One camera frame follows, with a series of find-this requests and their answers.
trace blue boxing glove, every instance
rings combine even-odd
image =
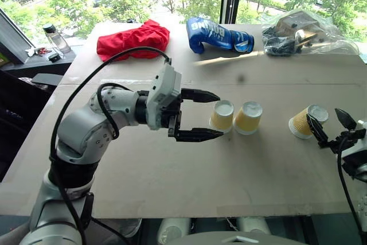
[[[190,48],[194,53],[204,52],[203,42],[226,50],[251,53],[253,36],[246,32],[231,31],[200,17],[192,17],[186,23]]]

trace paper cup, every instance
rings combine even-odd
[[[259,103],[246,102],[233,120],[233,126],[238,133],[250,135],[256,132],[259,126],[263,108]]]
[[[228,100],[217,102],[209,119],[210,126],[223,133],[229,132],[232,128],[234,109],[233,104]]]
[[[329,113],[327,113],[327,110],[321,106],[318,106],[317,104],[312,104],[295,115],[289,120],[288,126],[291,132],[301,139],[309,139],[313,136],[309,123],[307,123],[307,114],[315,117],[320,124],[325,123],[329,118]]]

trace plastic bottle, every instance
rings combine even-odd
[[[47,23],[44,25],[45,34],[51,42],[63,53],[70,52],[71,48],[62,35],[56,30],[52,23]]]

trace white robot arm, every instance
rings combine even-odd
[[[335,112],[346,131],[332,141],[328,141],[317,119],[307,115],[307,121],[319,146],[329,147],[337,155],[338,173],[349,207],[356,221],[362,244],[367,244],[367,208],[365,208],[367,206],[367,123],[359,120],[357,124],[347,112],[339,108],[336,108]],[[357,212],[350,199],[342,168],[352,179],[363,182]]]
[[[61,122],[57,156],[44,175],[30,218],[30,232],[21,245],[82,244],[57,183],[62,183],[86,228],[92,213],[93,194],[89,190],[93,175],[108,144],[118,137],[119,129],[138,124],[147,124],[152,130],[163,127],[168,129],[169,137],[183,142],[201,142],[222,135],[211,129],[180,130],[184,99],[212,102],[220,98],[208,91],[181,89],[181,74],[169,63],[156,75],[149,91],[134,92],[110,83],[101,85],[84,107]],[[55,170],[60,179],[56,179]]]

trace clear plastic bag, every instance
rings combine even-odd
[[[358,46],[341,35],[331,18],[296,9],[262,21],[264,51],[268,55],[359,54]]]

